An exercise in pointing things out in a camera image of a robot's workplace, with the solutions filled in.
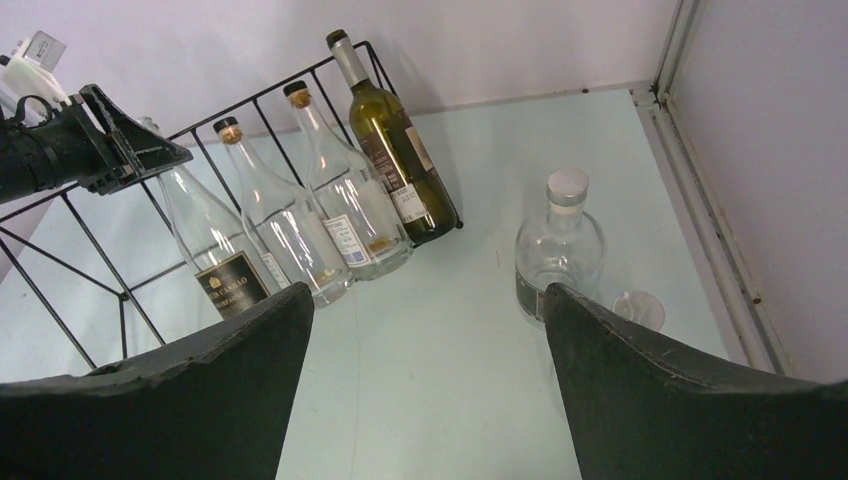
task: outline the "black label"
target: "black label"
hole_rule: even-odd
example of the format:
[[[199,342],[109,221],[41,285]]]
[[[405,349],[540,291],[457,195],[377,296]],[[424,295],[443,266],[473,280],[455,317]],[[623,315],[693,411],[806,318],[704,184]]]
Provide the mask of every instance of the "black label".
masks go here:
[[[195,275],[224,320],[256,305],[270,295],[244,252]]]
[[[543,321],[542,305],[545,301],[545,292],[536,290],[535,287],[530,285],[530,282],[518,273],[517,268],[515,269],[515,295],[518,297],[518,304],[527,314],[540,322]]]

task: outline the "metal frame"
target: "metal frame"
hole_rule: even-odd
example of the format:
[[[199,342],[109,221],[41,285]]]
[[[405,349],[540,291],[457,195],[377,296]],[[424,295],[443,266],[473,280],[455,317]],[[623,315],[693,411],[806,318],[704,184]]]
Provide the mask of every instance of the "metal frame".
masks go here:
[[[758,301],[751,273],[674,108],[675,80],[686,65],[707,5],[707,0],[678,4],[653,88],[657,100],[640,109],[639,116],[660,171],[667,177],[672,201],[685,212],[678,217],[687,241],[690,247],[700,246],[692,254],[696,264],[701,263],[701,276],[715,280],[705,281],[704,287],[731,358],[760,370],[792,375],[789,357]],[[704,271],[704,262],[709,270]]]
[[[366,50],[366,53],[368,55],[368,59],[370,60],[370,63],[371,63],[371,68],[373,70],[373,74],[374,74],[373,78],[375,78],[377,80],[377,84],[381,88],[388,88],[389,90],[391,90],[392,93],[397,95],[397,92],[395,91],[394,85],[392,84],[391,80],[389,79],[388,75],[386,74],[386,71],[383,68],[383,64],[380,62],[380,59],[379,59],[379,57],[377,57],[377,54],[374,52],[374,48],[371,46],[371,44],[367,41],[359,42],[356,45],[354,45],[354,48],[355,49],[364,48]],[[267,95],[276,94],[278,90],[282,91],[282,87],[284,85],[291,83],[292,81],[298,80],[298,79],[304,79],[305,80],[304,77],[308,76],[311,79],[311,81],[318,87],[318,91],[321,93],[321,96],[324,98],[324,101],[326,102],[327,106],[329,107],[330,113],[333,115],[333,119],[339,124],[339,127],[342,130],[342,134],[344,135],[345,140],[347,140],[348,143],[353,145],[353,141],[351,140],[352,137],[348,133],[347,127],[345,127],[345,125],[342,123],[341,117],[339,116],[339,113],[338,113],[338,110],[337,110],[336,106],[333,104],[333,102],[330,101],[330,97],[327,95],[327,92],[324,89],[324,85],[321,82],[321,79],[318,75],[318,70],[321,67],[329,64],[332,61],[333,61],[333,57],[327,57],[324,60],[322,60],[322,61],[320,61],[320,62],[318,62],[318,63],[316,63],[316,64],[314,64],[314,65],[312,65],[308,68],[305,68],[305,69],[297,72],[296,74],[275,83],[274,85],[269,86],[268,88],[265,88],[265,89],[255,93],[255,94],[253,94],[253,95],[251,95],[251,96],[249,96],[249,97],[247,97],[247,98],[245,98],[245,99],[243,99],[243,100],[241,100],[241,101],[239,101],[239,102],[237,102],[233,105],[230,105],[229,107],[227,107],[227,108],[225,108],[225,109],[223,109],[219,112],[216,112],[216,113],[204,118],[203,120],[195,123],[194,125],[191,125],[187,128],[184,128],[183,130],[180,130],[179,132],[171,135],[169,137],[169,139],[179,140],[179,139],[185,138],[186,136],[190,136],[190,138],[193,140],[193,143],[195,143],[197,145],[197,147],[202,152],[204,158],[209,163],[209,166],[212,168],[212,171],[215,173],[215,176],[218,178],[218,181],[224,187],[224,191],[226,192],[229,199],[233,202],[233,205],[236,207],[237,210],[239,210],[239,212],[241,212],[241,207],[239,206],[239,202],[236,200],[235,195],[233,195],[233,192],[230,189],[230,186],[227,184],[226,180],[224,180],[224,177],[221,175],[221,172],[218,169],[217,165],[215,164],[215,161],[212,159],[212,156],[209,154],[208,150],[206,149],[206,145],[203,143],[203,141],[200,139],[200,136],[197,134],[197,130],[201,127],[211,125],[217,119],[227,115],[228,113],[232,112],[233,110],[235,110],[239,107],[242,107],[242,106],[247,105],[247,104],[252,104],[254,109],[256,110],[257,114],[262,119],[262,123],[265,125],[265,128],[267,130],[268,135],[271,136],[271,138],[274,140],[274,144],[277,146],[277,149],[283,155],[283,158],[286,161],[286,165],[288,165],[289,170],[291,170],[293,177],[295,178],[295,180],[301,186],[303,186],[303,181],[301,180],[300,176],[297,174],[297,171],[295,170],[294,166],[292,165],[291,160],[289,159],[288,153],[286,153],[285,149],[283,148],[282,143],[280,143],[280,140],[277,137],[276,132],[274,132],[274,130],[271,128],[271,124],[268,122],[268,119],[265,116],[265,112],[262,110],[262,107],[260,106],[259,102],[263,97],[265,97]],[[71,330],[68,328],[67,324],[62,319],[62,316],[56,311],[55,308],[53,308],[50,301],[47,299],[47,297],[44,295],[44,293],[41,291],[41,289],[38,287],[38,285],[35,284],[32,277],[30,277],[30,275],[27,273],[26,269],[23,267],[23,265],[21,265],[20,261],[18,261],[17,257],[12,254],[11,249],[7,245],[7,240],[5,239],[5,237],[8,237],[12,241],[15,241],[15,242],[22,244],[25,248],[29,248],[29,249],[37,252],[38,254],[52,260],[54,263],[58,264],[59,266],[66,268],[67,270],[71,271],[72,273],[74,273],[74,274],[80,276],[81,278],[85,279],[89,283],[91,283],[91,284],[93,284],[93,285],[95,285],[95,286],[97,286],[97,287],[99,287],[99,288],[105,290],[106,292],[111,293],[112,295],[115,296],[117,303],[118,303],[118,317],[119,317],[118,327],[120,328],[120,331],[121,331],[121,352],[122,352],[122,356],[123,356],[124,359],[127,359],[127,355],[128,355],[128,352],[127,352],[127,350],[128,350],[127,349],[127,330],[126,330],[126,310],[125,310],[126,305],[125,305],[125,303],[130,302],[135,307],[135,309],[138,311],[139,315],[141,315],[142,320],[147,325],[148,329],[151,331],[153,336],[159,342],[159,345],[165,345],[165,343],[166,343],[165,339],[159,333],[158,329],[156,328],[156,325],[153,323],[153,320],[147,315],[147,313],[145,313],[144,308],[141,306],[141,303],[139,303],[138,299],[136,298],[135,292],[138,289],[144,287],[145,285],[148,285],[152,282],[155,282],[156,280],[164,277],[165,275],[168,275],[169,273],[171,273],[175,270],[178,270],[179,268],[181,268],[182,266],[185,265],[185,262],[179,262],[175,265],[172,265],[171,267],[168,267],[165,270],[162,270],[161,272],[158,272],[155,275],[153,275],[149,278],[146,278],[146,279],[142,280],[141,282],[139,282],[135,285],[127,284],[127,282],[121,276],[120,272],[118,272],[118,269],[115,267],[114,262],[112,262],[112,260],[108,257],[108,255],[106,255],[106,252],[100,246],[100,243],[94,237],[91,230],[88,228],[88,225],[85,223],[82,216],[80,216],[76,207],[73,205],[70,198],[68,197],[68,193],[70,191],[76,189],[76,188],[79,188],[79,185],[74,184],[74,185],[63,187],[61,189],[58,189],[58,190],[50,193],[49,195],[46,195],[46,196],[44,196],[44,197],[42,197],[42,198],[40,198],[36,201],[33,201],[32,203],[29,203],[29,204],[15,210],[14,212],[9,213],[8,215],[4,215],[3,217],[0,217],[0,250],[2,250],[6,254],[7,257],[9,257],[9,260],[12,263],[12,266],[21,275],[21,277],[27,283],[27,285],[29,285],[29,287],[35,293],[36,297],[38,297],[38,300],[42,303],[44,308],[48,311],[50,316],[56,322],[56,325],[62,330],[62,332],[65,334],[65,336],[71,342],[71,344],[73,344],[74,348],[77,350],[77,352],[83,358],[83,360],[85,360],[85,362],[88,364],[89,367],[94,369],[94,368],[97,368],[97,365],[91,359],[91,356],[88,354],[88,352],[85,350],[83,345],[79,342],[79,340],[77,340],[77,338],[76,338],[76,336],[74,336],[73,332],[71,332]],[[168,230],[171,231],[171,224],[168,221],[168,216],[165,214],[165,211],[162,209],[162,206],[159,205],[159,202],[156,201],[156,198],[153,196],[153,193],[150,191],[150,188],[147,186],[147,184],[145,182],[141,182],[138,186],[134,186],[134,187],[130,187],[130,188],[142,188],[144,190],[145,194],[147,195],[147,198],[150,200],[150,203],[153,205],[153,208],[156,210],[159,217],[165,223],[165,226],[168,228]],[[33,244],[29,240],[15,234],[14,232],[10,231],[9,229],[7,229],[3,226],[3,223],[5,221],[12,219],[14,217],[17,217],[18,215],[21,215],[25,212],[28,212],[29,210],[33,209],[34,207],[37,207],[38,205],[42,205],[42,204],[49,202],[49,201],[52,201],[53,199],[56,199],[56,198],[60,198],[62,200],[65,207],[68,209],[68,211],[71,213],[71,215],[76,220],[79,227],[82,229],[83,233],[85,233],[85,236],[88,238],[91,245],[97,251],[97,254],[100,256],[100,258],[106,264],[109,271],[112,273],[112,275],[115,277],[115,280],[120,285],[119,290],[113,289],[113,288],[109,287],[108,285],[105,285],[104,283],[95,279],[91,275],[88,275],[87,273],[83,272],[82,270],[74,267],[73,265],[70,265],[69,263],[65,262],[61,258],[58,258],[57,256],[51,254],[50,252],[44,250],[43,248],[39,247],[38,245]]]

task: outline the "bottle rack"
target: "bottle rack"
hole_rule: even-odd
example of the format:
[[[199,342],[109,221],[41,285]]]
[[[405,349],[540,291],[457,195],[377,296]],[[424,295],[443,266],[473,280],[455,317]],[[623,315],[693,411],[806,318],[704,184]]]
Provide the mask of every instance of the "bottle rack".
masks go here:
[[[363,48],[366,50],[366,53],[368,55],[368,59],[369,59],[370,64],[371,64],[371,69],[373,71],[374,78],[377,80],[377,84],[380,86],[380,88],[388,88],[392,93],[397,95],[397,92],[395,91],[394,85],[392,85],[392,82],[389,79],[389,76],[386,74],[386,71],[383,68],[382,63],[380,62],[379,57],[377,57],[377,54],[374,52],[374,48],[371,46],[371,44],[367,41],[363,41],[363,42],[359,42],[356,45],[354,45],[354,49],[356,49],[356,50],[360,50],[360,49],[363,49]],[[321,60],[320,62],[315,63],[314,65],[312,65],[308,68],[305,68],[305,69],[301,70],[300,72],[297,72],[296,74],[294,74],[290,77],[287,77],[287,78],[285,78],[285,79],[263,89],[260,92],[257,92],[257,93],[255,93],[255,94],[253,94],[253,95],[251,95],[247,98],[244,98],[241,101],[236,102],[236,103],[228,106],[227,108],[224,108],[223,110],[216,112],[216,113],[204,118],[203,120],[201,120],[201,121],[199,121],[199,122],[197,122],[197,123],[195,123],[195,124],[193,124],[189,127],[186,127],[184,129],[180,130],[179,132],[171,135],[168,138],[170,140],[177,141],[177,140],[185,139],[185,138],[188,137],[188,138],[191,138],[197,144],[197,147],[202,152],[203,157],[206,159],[209,166],[212,168],[212,171],[214,172],[215,176],[217,177],[218,181],[223,186],[224,191],[226,192],[227,196],[233,202],[233,205],[235,206],[235,208],[237,210],[239,210],[239,213],[240,213],[241,208],[239,206],[239,202],[236,200],[235,195],[233,195],[233,192],[230,189],[230,186],[227,184],[226,180],[224,180],[223,175],[221,175],[220,170],[218,169],[217,165],[215,164],[215,161],[212,159],[212,156],[207,151],[206,145],[200,139],[200,136],[198,136],[197,131],[201,127],[211,125],[214,121],[216,121],[217,119],[227,115],[228,113],[230,113],[230,112],[232,112],[232,111],[234,111],[234,110],[236,110],[240,107],[251,104],[251,105],[253,105],[253,108],[256,110],[256,113],[259,115],[259,118],[262,120],[262,123],[263,123],[265,129],[267,130],[268,135],[274,141],[274,144],[276,145],[280,154],[282,154],[283,158],[285,159],[286,165],[288,166],[289,170],[291,171],[294,179],[301,186],[303,186],[303,181],[301,180],[300,176],[298,176],[297,171],[295,170],[294,166],[292,165],[292,162],[289,159],[289,156],[286,153],[285,149],[283,148],[282,143],[278,139],[277,134],[271,128],[271,124],[268,122],[268,119],[265,116],[265,112],[263,112],[262,107],[260,107],[259,100],[262,99],[265,96],[276,94],[278,90],[282,90],[284,85],[286,85],[286,84],[288,84],[288,83],[290,83],[294,80],[306,79],[308,77],[315,84],[315,86],[318,87],[318,91],[320,92],[321,96],[324,98],[324,101],[326,102],[327,106],[329,107],[330,113],[332,114],[333,119],[336,121],[336,123],[341,128],[341,132],[344,135],[345,140],[349,144],[351,144],[352,146],[355,147],[353,141],[351,140],[351,136],[350,136],[350,133],[348,132],[347,127],[342,123],[341,117],[339,117],[338,109],[333,104],[333,102],[330,100],[330,97],[327,95],[327,92],[324,89],[324,85],[321,82],[321,79],[318,75],[318,70],[321,67],[327,65],[328,63],[331,63],[332,61],[333,61],[332,56],[327,57],[324,60]],[[70,198],[68,197],[68,192],[70,192],[71,190],[74,190],[76,188],[79,188],[79,185],[74,184],[74,185],[70,185],[70,186],[58,189],[58,190],[50,193],[49,195],[47,195],[45,197],[42,197],[42,198],[40,198],[36,201],[33,201],[32,203],[29,203],[28,205],[26,205],[24,207],[21,207],[21,208],[15,210],[12,213],[9,213],[9,214],[7,214],[3,217],[0,217],[0,234],[2,234],[2,235],[0,235],[0,249],[2,249],[3,252],[6,254],[6,256],[9,257],[9,261],[11,262],[12,266],[15,268],[15,270],[17,270],[17,272],[21,275],[23,280],[27,283],[27,285],[29,285],[29,287],[35,293],[38,300],[41,302],[41,304],[44,306],[44,308],[47,310],[47,312],[50,314],[50,316],[56,322],[58,327],[65,334],[68,341],[70,341],[71,344],[73,344],[74,348],[82,356],[82,358],[85,360],[85,362],[88,364],[88,366],[91,367],[92,369],[95,369],[95,368],[98,367],[98,365],[96,365],[94,363],[94,361],[91,359],[91,356],[88,354],[88,352],[86,352],[85,348],[77,340],[77,338],[74,336],[73,332],[71,332],[71,330],[68,328],[67,324],[62,319],[62,316],[56,311],[56,309],[53,308],[53,306],[50,304],[50,301],[44,295],[44,293],[39,288],[39,286],[35,284],[32,277],[30,277],[30,275],[27,273],[27,271],[24,269],[24,267],[21,265],[21,263],[15,257],[15,255],[12,254],[11,249],[9,248],[9,246],[6,243],[6,240],[3,237],[7,236],[7,237],[13,239],[14,241],[22,244],[24,246],[24,248],[31,249],[31,250],[39,253],[40,255],[43,255],[44,257],[50,259],[51,261],[55,262],[56,264],[68,269],[69,271],[73,272],[74,274],[78,275],[79,277],[85,279],[86,281],[92,283],[93,285],[96,285],[97,287],[99,287],[99,288],[101,288],[101,289],[103,289],[103,290],[105,290],[105,291],[107,291],[107,292],[109,292],[109,293],[111,293],[115,296],[115,299],[116,299],[116,302],[117,302],[118,319],[119,319],[118,327],[120,328],[120,331],[121,331],[121,351],[122,351],[123,359],[126,359],[128,357],[128,355],[127,355],[127,330],[126,330],[126,318],[125,318],[125,304],[126,304],[126,302],[130,302],[135,307],[135,309],[138,311],[141,319],[144,321],[144,323],[150,329],[151,333],[156,338],[156,341],[159,343],[159,345],[165,345],[166,342],[162,338],[162,335],[159,333],[159,330],[156,328],[156,324],[153,322],[153,319],[151,319],[148,316],[148,314],[144,311],[144,308],[139,303],[134,292],[136,290],[138,290],[139,288],[141,288],[145,285],[148,285],[152,282],[155,282],[156,280],[164,277],[165,275],[168,275],[169,273],[177,270],[178,268],[185,265],[185,262],[176,263],[175,265],[172,265],[171,267],[168,267],[168,268],[156,273],[155,275],[152,275],[152,276],[150,276],[150,277],[148,277],[148,278],[146,278],[146,279],[144,279],[144,280],[142,280],[142,281],[140,281],[140,282],[138,282],[134,285],[129,285],[124,280],[124,278],[121,276],[121,274],[118,272],[117,268],[115,267],[114,262],[109,258],[108,255],[106,255],[106,253],[103,250],[103,248],[101,247],[100,243],[94,237],[94,235],[92,234],[88,225],[86,225],[85,221],[80,216],[77,208],[74,206],[74,204],[71,202]],[[141,189],[144,190],[145,194],[147,195],[147,198],[150,200],[150,202],[153,204],[153,207],[156,209],[157,214],[159,215],[159,217],[165,223],[165,226],[170,231],[171,225],[170,225],[170,222],[168,221],[168,216],[165,214],[165,211],[162,209],[162,206],[159,204],[159,202],[156,200],[156,198],[151,193],[150,188],[147,186],[146,182],[141,182],[140,184],[132,186],[130,188],[141,188]],[[82,270],[74,267],[73,265],[70,265],[68,262],[66,262],[66,261],[62,260],[61,258],[51,254],[50,252],[40,248],[39,246],[33,244],[29,240],[21,237],[20,235],[15,234],[11,230],[9,230],[9,229],[7,229],[6,227],[3,226],[3,223],[6,222],[7,220],[15,218],[15,217],[33,209],[34,207],[37,207],[38,205],[42,205],[42,204],[44,204],[48,201],[51,201],[53,199],[56,199],[56,198],[61,199],[62,202],[67,207],[67,209],[70,211],[73,218],[76,220],[76,222],[79,224],[82,231],[85,233],[85,236],[88,238],[89,242],[91,242],[91,245],[94,247],[97,254],[100,256],[100,258],[106,264],[106,266],[109,269],[109,271],[111,272],[111,274],[115,277],[115,280],[117,281],[118,285],[120,286],[120,289],[116,290],[112,287],[109,287],[108,285],[105,285],[104,283],[95,279],[91,275],[83,272]],[[457,228],[462,228],[462,221],[461,220],[459,220],[459,222],[457,223]]]

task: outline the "white wall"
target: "white wall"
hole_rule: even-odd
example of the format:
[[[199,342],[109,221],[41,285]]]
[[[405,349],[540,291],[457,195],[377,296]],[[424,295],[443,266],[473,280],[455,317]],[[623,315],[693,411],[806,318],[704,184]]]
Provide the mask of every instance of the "white wall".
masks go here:
[[[675,104],[804,378],[848,377],[848,2],[714,0]]]
[[[0,7],[0,50],[44,30],[68,45],[54,72],[67,89],[98,83],[171,133],[328,56],[324,36],[336,28],[374,44],[410,110],[651,79],[675,5],[17,0]],[[275,127],[294,125],[286,107],[270,107]]]

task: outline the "bottle label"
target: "bottle label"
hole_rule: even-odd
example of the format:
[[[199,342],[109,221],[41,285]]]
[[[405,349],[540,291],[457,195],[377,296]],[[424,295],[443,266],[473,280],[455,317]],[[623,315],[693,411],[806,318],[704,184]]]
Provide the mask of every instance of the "bottle label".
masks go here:
[[[349,267],[359,267],[371,262],[347,215],[324,220],[324,227],[330,232],[333,243]]]
[[[424,148],[424,143],[421,142],[421,137],[418,136],[418,130],[412,126],[412,123],[409,123],[409,127],[406,129],[406,136],[409,138],[409,143],[412,144],[412,148],[415,149],[415,153],[418,154],[418,160],[421,161],[421,166],[424,167],[425,172],[429,172],[432,170],[433,161],[430,160],[430,154],[427,153],[427,149]]]
[[[274,280],[280,284],[280,288],[286,288],[291,285],[289,279],[286,278],[285,274],[283,274],[283,269],[280,268],[280,264],[274,260],[274,256],[270,253],[262,254],[262,261],[265,263],[265,266],[268,267],[268,271],[271,272],[271,275],[274,277]]]
[[[427,207],[421,202],[421,197],[412,185],[401,187],[390,195],[395,210],[398,211],[403,223],[414,222],[421,217],[427,216]]]
[[[542,322],[542,307],[545,302],[545,292],[542,292],[521,276],[515,269],[515,296],[521,308],[536,320]]]
[[[244,252],[207,268],[195,275],[195,278],[224,320],[270,296]]]
[[[398,112],[384,126],[385,134],[371,133],[360,144],[403,223],[414,222],[429,212],[412,182],[436,175],[433,162],[405,112]]]

